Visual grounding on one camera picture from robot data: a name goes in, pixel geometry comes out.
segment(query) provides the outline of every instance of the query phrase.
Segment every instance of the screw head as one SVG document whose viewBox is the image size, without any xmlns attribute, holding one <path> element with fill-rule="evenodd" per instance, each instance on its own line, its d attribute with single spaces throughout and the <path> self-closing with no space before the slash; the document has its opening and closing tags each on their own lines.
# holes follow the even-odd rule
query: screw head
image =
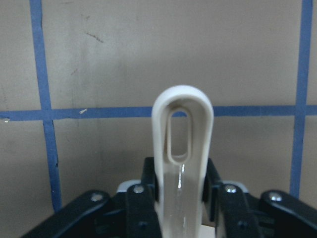
<svg viewBox="0 0 317 238">
<path fill-rule="evenodd" d="M 101 199 L 103 199 L 104 198 L 104 196 L 102 195 L 102 194 L 99 194 L 99 193 L 93 193 L 93 195 L 91 195 L 91 200 L 93 201 L 93 202 L 98 202 L 98 201 L 100 201 Z"/>
<path fill-rule="evenodd" d="M 275 201 L 275 202 L 282 201 L 282 196 L 278 194 L 277 192 L 270 192 L 268 197 L 271 201 Z"/>
<path fill-rule="evenodd" d="M 135 185 L 133 191 L 135 193 L 142 193 L 144 191 L 144 187 L 142 185 Z"/>
<path fill-rule="evenodd" d="M 226 190 L 226 192 L 228 193 L 236 193 L 237 192 L 237 188 L 236 186 L 232 185 L 232 184 L 228 184 L 224 187 L 224 189 Z"/>
</svg>

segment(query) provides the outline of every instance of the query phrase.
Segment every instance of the white plastic handle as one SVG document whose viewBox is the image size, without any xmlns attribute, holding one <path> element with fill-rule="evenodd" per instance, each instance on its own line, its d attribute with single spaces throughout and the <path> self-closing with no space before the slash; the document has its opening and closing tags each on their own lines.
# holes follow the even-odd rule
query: white plastic handle
<svg viewBox="0 0 317 238">
<path fill-rule="evenodd" d="M 183 111 L 188 121 L 187 153 L 171 152 L 171 117 Z M 152 110 L 156 211 L 164 238 L 198 238 L 202 195 L 213 125 L 213 109 L 199 89 L 179 85 L 165 90 Z"/>
</svg>

